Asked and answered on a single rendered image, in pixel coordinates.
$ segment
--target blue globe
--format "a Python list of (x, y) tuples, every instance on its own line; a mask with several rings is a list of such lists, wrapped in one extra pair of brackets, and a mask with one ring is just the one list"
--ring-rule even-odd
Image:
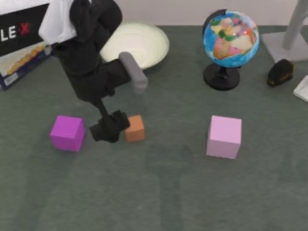
[(237, 68), (256, 54), (260, 44), (258, 27), (244, 13), (226, 11), (206, 26), (203, 44), (206, 54), (217, 65)]

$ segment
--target white bowl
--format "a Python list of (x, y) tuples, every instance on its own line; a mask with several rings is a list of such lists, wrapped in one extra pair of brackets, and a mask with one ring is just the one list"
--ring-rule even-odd
[(101, 57), (109, 62), (121, 52), (132, 54), (141, 69), (147, 69), (161, 62), (169, 51), (166, 34), (156, 26), (143, 23), (121, 24), (105, 46)]

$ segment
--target gray tabletop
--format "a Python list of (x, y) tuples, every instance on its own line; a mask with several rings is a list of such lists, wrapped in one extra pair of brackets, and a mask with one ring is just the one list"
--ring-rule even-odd
[[(57, 115), (82, 117), (87, 127), (100, 115), (75, 97), (53, 58), (0, 93), (1, 231), (308, 229), (308, 105), (292, 95), (307, 63), (270, 89), (273, 61), (261, 44), (240, 85), (220, 92), (202, 79), (211, 62), (201, 27), (162, 29), (170, 53), (146, 72), (147, 92), (136, 96), (127, 84), (104, 99), (109, 112), (142, 116), (144, 141), (122, 134), (109, 144), (88, 134), (77, 154), (55, 150)], [(212, 115), (243, 120), (236, 160), (205, 155)]]

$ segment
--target white wall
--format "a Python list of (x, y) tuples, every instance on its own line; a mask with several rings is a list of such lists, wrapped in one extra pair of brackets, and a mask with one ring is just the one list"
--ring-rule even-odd
[(201, 25), (215, 10), (242, 11), (259, 25), (287, 25), (297, 0), (115, 0), (125, 21)]

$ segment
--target pink cube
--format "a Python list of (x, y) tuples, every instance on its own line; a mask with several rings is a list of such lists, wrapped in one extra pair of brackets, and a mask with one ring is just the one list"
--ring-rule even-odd
[(78, 152), (85, 138), (86, 130), (81, 118), (57, 116), (50, 133), (56, 149)]
[(235, 159), (241, 146), (242, 120), (212, 116), (206, 155)]

